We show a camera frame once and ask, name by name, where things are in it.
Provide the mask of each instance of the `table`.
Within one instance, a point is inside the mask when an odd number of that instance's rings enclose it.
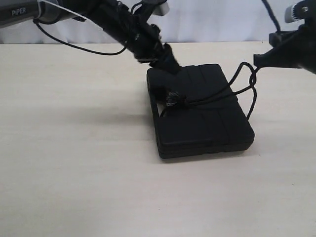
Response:
[[[228,78],[270,49],[172,46],[181,65],[218,63]],[[162,161],[148,66],[131,53],[0,45],[0,54],[0,236],[316,236],[316,75],[259,73],[256,140],[245,153]],[[239,96],[246,112],[251,99]]]

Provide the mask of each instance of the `white backdrop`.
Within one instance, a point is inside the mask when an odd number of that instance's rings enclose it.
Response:
[[[139,0],[122,0],[132,6]],[[267,40],[275,31],[261,0],[169,0],[171,11],[150,22],[162,29],[167,42],[257,41]],[[283,30],[295,30],[301,23],[284,23],[285,9],[297,0],[269,1]],[[89,22],[75,20],[44,27],[61,40],[72,43],[115,42]],[[31,21],[0,30],[2,43],[54,43]]]

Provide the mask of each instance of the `black plastic case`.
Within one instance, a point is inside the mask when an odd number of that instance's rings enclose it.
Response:
[[[165,100],[167,89],[200,99],[224,88],[228,82],[219,65],[186,66],[176,77],[149,69],[147,83],[161,158],[245,151],[254,142],[255,133],[236,96],[199,110],[172,110],[160,118],[158,103]],[[231,93],[228,88],[218,96]]]

